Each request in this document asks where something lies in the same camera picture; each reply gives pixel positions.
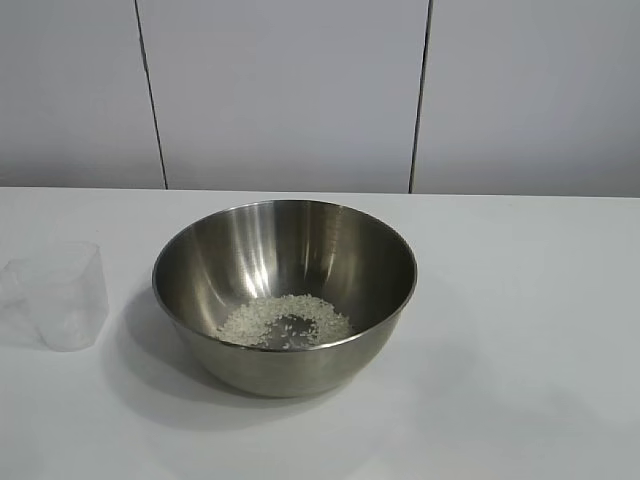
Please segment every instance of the tabletop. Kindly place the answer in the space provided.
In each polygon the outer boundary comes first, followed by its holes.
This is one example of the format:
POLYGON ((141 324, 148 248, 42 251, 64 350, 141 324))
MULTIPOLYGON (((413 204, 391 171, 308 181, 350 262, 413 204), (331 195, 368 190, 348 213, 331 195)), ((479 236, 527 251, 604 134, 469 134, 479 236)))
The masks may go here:
POLYGON ((640 478, 640 199, 5 188, 0 226, 0 267, 99 244, 110 303, 79 352, 0 322, 3 480, 640 478), (150 290, 181 228, 269 198, 371 213, 418 261, 389 343, 311 399, 218 384, 150 290))

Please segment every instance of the clear plastic cup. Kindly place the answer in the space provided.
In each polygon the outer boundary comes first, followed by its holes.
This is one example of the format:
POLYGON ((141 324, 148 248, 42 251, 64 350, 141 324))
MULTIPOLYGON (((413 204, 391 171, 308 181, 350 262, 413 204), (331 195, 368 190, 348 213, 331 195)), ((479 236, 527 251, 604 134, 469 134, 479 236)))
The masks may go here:
POLYGON ((93 345, 109 313, 100 248, 65 242, 11 260, 0 270, 0 304, 18 300, 52 350, 93 345))

